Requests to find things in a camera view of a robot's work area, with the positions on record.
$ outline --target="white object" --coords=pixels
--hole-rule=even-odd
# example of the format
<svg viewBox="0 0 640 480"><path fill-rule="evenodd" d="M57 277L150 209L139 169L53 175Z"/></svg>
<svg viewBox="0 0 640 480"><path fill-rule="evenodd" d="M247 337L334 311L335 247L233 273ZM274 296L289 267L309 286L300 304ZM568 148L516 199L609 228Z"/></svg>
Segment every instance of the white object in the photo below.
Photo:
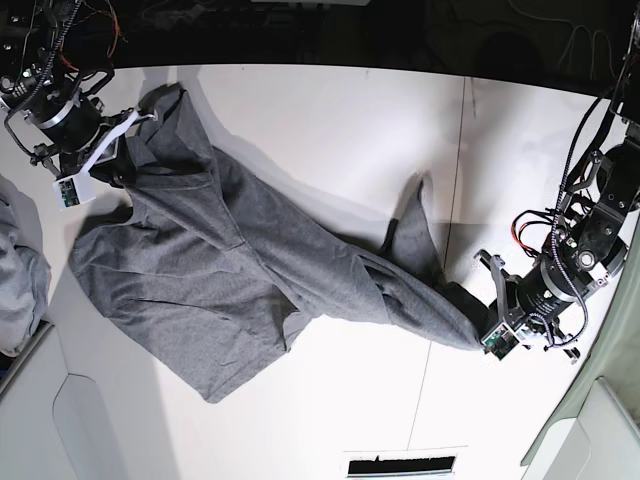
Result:
<svg viewBox="0 0 640 480"><path fill-rule="evenodd" d="M554 424L523 480L640 478L640 431L604 378L575 419Z"/></svg>
<svg viewBox="0 0 640 480"><path fill-rule="evenodd" d="M0 382L0 477L76 480L51 414L68 373L58 334L49 328L34 343L10 382Z"/></svg>
<svg viewBox="0 0 640 480"><path fill-rule="evenodd" d="M69 375L53 402L53 421L78 480L131 478L96 382Z"/></svg>
<svg viewBox="0 0 640 480"><path fill-rule="evenodd" d="M94 149L78 173L53 182L53 191L58 199L58 207L60 210L66 210L67 208L90 202L96 198L96 192L93 188L89 170L95 165L111 142L119 136L124 135L127 130L131 128L131 125L138 119L138 116L138 112L133 110L125 120L113 127Z"/></svg>

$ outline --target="red wire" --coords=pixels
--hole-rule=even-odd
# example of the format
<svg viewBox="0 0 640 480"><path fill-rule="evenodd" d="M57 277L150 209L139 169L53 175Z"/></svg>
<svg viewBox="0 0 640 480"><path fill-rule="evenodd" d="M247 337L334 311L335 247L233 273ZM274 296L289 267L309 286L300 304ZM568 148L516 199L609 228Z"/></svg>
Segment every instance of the red wire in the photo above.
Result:
<svg viewBox="0 0 640 480"><path fill-rule="evenodd" d="M528 225L528 223L525 223L522 227L520 227L520 233L522 233L522 229L525 225ZM516 241L516 243L518 245L520 245L522 248L524 248L525 250L531 252L531 253L535 253L535 250L533 248L531 248L528 245L525 245L524 243L522 243L519 239L518 239L518 235L516 235L516 226L515 224L511 224L511 236L513 237L513 239Z"/></svg>
<svg viewBox="0 0 640 480"><path fill-rule="evenodd" d="M531 222L523 223L523 224L520 226L520 230L518 230L518 238L522 236L522 232L524 232L524 229L525 229L525 228L527 228L529 225L531 225Z"/></svg>
<svg viewBox="0 0 640 480"><path fill-rule="evenodd" d="M111 44L111 47L109 47L109 49L107 50L107 58L111 58L111 57L113 57L113 54L116 51L116 47L118 46L118 38L121 36L121 30L120 30L120 23L118 22L118 15L116 14L116 11L113 8L113 5L111 5L111 2L109 0L104 0L104 1L109 6L109 10L110 10L109 12L106 11L106 10L99 10L99 9L89 5L85 1L84 5L89 10L92 10L93 13L87 15L82 20L76 22L76 25L78 23L84 22L85 20L89 19L89 17L91 17L91 16L93 16L95 14L104 15L105 17L110 18L113 21L113 43ZM67 58L65 58L65 56L62 54L62 52L60 53L60 60L62 60L62 63L64 63L64 65L67 68L69 68L70 70L72 70L74 72L80 71L79 68L74 66L69 60L67 60Z"/></svg>

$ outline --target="white table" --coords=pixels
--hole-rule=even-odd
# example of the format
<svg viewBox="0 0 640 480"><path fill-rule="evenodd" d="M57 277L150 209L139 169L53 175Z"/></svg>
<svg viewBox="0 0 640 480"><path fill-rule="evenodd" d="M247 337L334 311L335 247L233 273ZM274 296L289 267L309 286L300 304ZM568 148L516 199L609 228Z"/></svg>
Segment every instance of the white table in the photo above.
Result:
<svg viewBox="0 0 640 480"><path fill-rule="evenodd" d="M117 112L175 81L217 146L334 231L380 243L405 186L429 174L430 220L447 270L486 301L495 293L474 250L527 271L509 225L526 208L554 203L591 102L499 82L474 80L472 89L459 77L312 66L122 70L101 98ZM15 124L26 144L41 141L33 127ZM521 457L577 372L562 352L518 350L499 363L398 328L321 318L285 358L206 404L102 318L65 267L83 219L113 210L126 194L97 184L97 200L59 212L53 178L31 167L4 131L0 138L0 174L35 202L13 194L26 242L41 246L52 266L48 316L66 365L97 382L131 478L325 480L340 478L344 452L459 446L468 448L456 479L518 478ZM589 302L585 353L614 289Z"/></svg>

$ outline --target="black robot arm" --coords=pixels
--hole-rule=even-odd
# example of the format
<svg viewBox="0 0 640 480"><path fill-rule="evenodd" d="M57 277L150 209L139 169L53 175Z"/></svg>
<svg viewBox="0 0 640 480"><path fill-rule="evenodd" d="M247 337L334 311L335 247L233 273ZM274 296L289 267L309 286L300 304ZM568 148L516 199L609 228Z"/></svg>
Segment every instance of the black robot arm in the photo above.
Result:
<svg viewBox="0 0 640 480"><path fill-rule="evenodd" d="M116 13L107 3L111 11L102 13L118 27ZM16 48L4 52L7 61L0 66L0 108L7 112L4 126L32 165L42 164L56 177L53 191L61 209L95 198L90 177L119 187L131 171L122 135L130 126L154 118L152 113L140 114L134 108L103 115L97 94L114 78L110 55L96 60L97 66L78 68L62 54L67 33L78 24L81 5L82 0L12 4L15 15L8 17L12 25L29 27L5 29ZM83 91L83 84L91 79L94 83ZM18 114L50 143L29 150L11 127Z"/></svg>
<svg viewBox="0 0 640 480"><path fill-rule="evenodd" d="M640 19L634 20L624 66L602 123L575 166L570 170L573 150L587 119L603 97L585 114L571 143L554 209L528 211L541 217L551 230L540 252L522 245L534 258L524 277L509 275L499 256L486 251L477 257L490 269L497 298L489 307L488 329L482 336L487 352L499 359L522 344L527 348L542 342L546 349L562 348L572 360L580 352L575 341L589 322L586 300L617 275L628 247L618 237L627 215L640 206ZM600 150L613 120L620 116L628 124L620 145L603 154ZM599 197L591 199L589 188L597 186ZM519 242L512 226L514 238ZM559 315L571 304L583 310L580 330L565 334Z"/></svg>

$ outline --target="white panel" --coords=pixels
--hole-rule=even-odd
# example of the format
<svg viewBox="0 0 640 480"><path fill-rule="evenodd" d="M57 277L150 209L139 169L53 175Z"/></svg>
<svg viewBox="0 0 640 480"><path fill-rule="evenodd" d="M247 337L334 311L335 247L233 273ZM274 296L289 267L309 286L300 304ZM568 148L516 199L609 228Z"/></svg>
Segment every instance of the white panel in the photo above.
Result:
<svg viewBox="0 0 640 480"><path fill-rule="evenodd" d="M565 418L551 425L522 480L542 480L558 456L562 445L568 438L576 438L576 436L582 437L584 441L580 443L587 445L587 455L583 457L580 467L582 468L589 460L589 441L576 418Z"/></svg>
<svg viewBox="0 0 640 480"><path fill-rule="evenodd" d="M481 248L500 254L506 269L525 275L531 261L513 242L512 220L525 209L555 206L569 144L593 99L525 85L467 79L462 141L447 273L489 304L495 287L489 271L473 260ZM576 155L593 137L605 105L584 130ZM605 143L619 143L614 123ZM635 224L625 224L625 235ZM538 246L547 231L531 229ZM583 358L597 334L617 279L587 303L590 326L578 347ZM562 326L575 332L581 311L571 307ZM575 377L560 350L516 349L503 361L433 345L411 448L469 445L476 470L461 478L519 478L519 462Z"/></svg>
<svg viewBox="0 0 640 480"><path fill-rule="evenodd" d="M380 243L416 174L435 185L436 222L453 199L463 80L313 66L119 70L100 97L109 113L180 80L214 143L332 230ZM27 145L33 127L15 119ZM219 405L193 390L97 314L68 252L89 214L128 199L58 212L51 176L0 129L3 175L33 198L52 265L50 318L74 374L99 386L131 478L326 479L345 450L407 447L429 342L389 326L323 318L293 351ZM445 237L436 243L442 247Z"/></svg>
<svg viewBox="0 0 640 480"><path fill-rule="evenodd" d="M93 380L69 375L53 403L53 419L78 480L130 478Z"/></svg>
<svg viewBox="0 0 640 480"><path fill-rule="evenodd" d="M603 379L594 383L578 420L591 441L580 480L640 478L640 431Z"/></svg>
<svg viewBox="0 0 640 480"><path fill-rule="evenodd" d="M51 407L65 378L57 332L49 330L0 397L0 477L74 480Z"/></svg>
<svg viewBox="0 0 640 480"><path fill-rule="evenodd" d="M578 480L585 468L588 468L587 464L590 463L592 454L590 439L580 422L576 422L549 471L543 477L537 478L530 476L530 472L527 471L527 478L524 480L542 480L543 478L544 480Z"/></svg>

